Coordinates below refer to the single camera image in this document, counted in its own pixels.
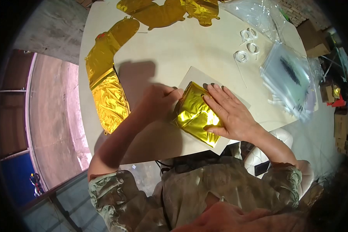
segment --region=black cable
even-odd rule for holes
[[[156,164],[158,165],[158,168],[160,169],[160,172],[161,172],[162,174],[164,174],[164,172],[161,170],[161,167],[160,167],[160,165],[158,164],[157,160],[155,160],[155,162],[156,162]]]
[[[166,164],[164,164],[164,163],[162,163],[162,162],[160,162],[158,160],[156,160],[156,162],[160,163],[161,165],[167,166],[167,167],[173,167],[172,165],[166,165]]]

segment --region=hand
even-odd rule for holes
[[[153,121],[165,118],[172,105],[182,95],[182,89],[174,89],[160,84],[151,85],[144,91],[142,100],[132,113],[148,125]]]
[[[208,85],[207,90],[213,98],[204,95],[204,100],[224,125],[204,128],[207,132],[232,140],[251,142],[258,130],[263,130],[246,106],[226,86],[222,89],[217,84]]]

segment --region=folded foil balloon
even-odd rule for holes
[[[176,118],[172,124],[191,134],[198,140],[214,147],[220,136],[204,130],[207,125],[221,126],[217,115],[204,102],[203,95],[209,95],[203,87],[190,82],[174,110]]]
[[[112,133],[129,115],[129,103],[113,68],[113,57],[139,29],[139,22],[125,17],[99,34],[85,58],[89,87],[105,133]]]
[[[121,0],[116,8],[147,25],[148,30],[183,21],[186,13],[185,0],[166,0],[162,6],[152,0]]]
[[[334,98],[340,99],[340,88],[337,85],[333,86],[333,96]]]
[[[188,18],[197,18],[199,24],[204,27],[212,25],[212,19],[218,17],[218,0],[186,0]]]

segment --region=clear plastic bag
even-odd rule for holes
[[[260,75],[272,92],[269,103],[284,105],[300,120],[309,120],[316,105],[316,86],[305,56],[275,43],[260,66]]]
[[[308,63],[310,64],[311,72],[313,74],[314,83],[318,84],[324,77],[324,71],[322,70],[320,59],[318,57],[308,57],[307,59]]]
[[[270,0],[231,0],[219,7],[247,22],[272,42],[284,42],[282,29],[286,20]]]

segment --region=brick wall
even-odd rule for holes
[[[291,22],[297,27],[301,22],[310,19],[318,28],[328,28],[331,23],[314,0],[272,0],[287,13]]]

